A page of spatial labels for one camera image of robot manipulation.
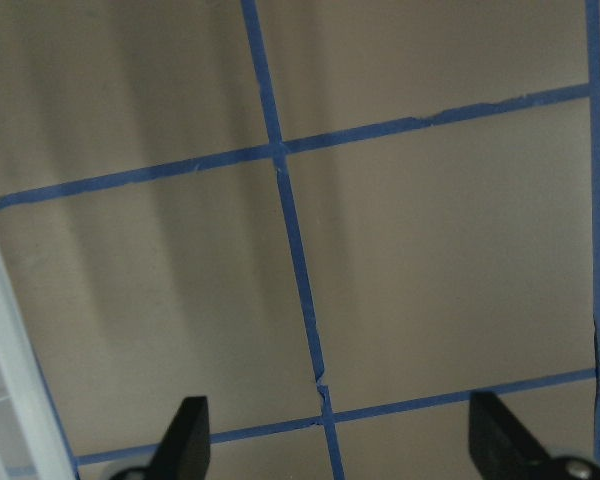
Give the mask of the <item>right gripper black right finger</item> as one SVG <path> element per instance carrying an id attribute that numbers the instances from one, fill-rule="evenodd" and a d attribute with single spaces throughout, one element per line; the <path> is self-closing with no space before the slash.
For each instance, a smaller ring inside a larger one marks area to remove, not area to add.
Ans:
<path id="1" fill-rule="evenodd" d="M 495 393 L 470 395 L 468 426 L 469 455 L 482 479 L 565 478 L 563 465 Z"/>

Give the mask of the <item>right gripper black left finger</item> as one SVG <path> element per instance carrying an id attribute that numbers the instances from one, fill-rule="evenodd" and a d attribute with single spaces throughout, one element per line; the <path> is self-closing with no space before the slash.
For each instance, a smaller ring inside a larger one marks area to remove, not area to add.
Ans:
<path id="1" fill-rule="evenodd" d="M 210 421 L 207 397 L 186 397 L 147 467 L 147 478 L 203 480 L 209 465 Z"/>

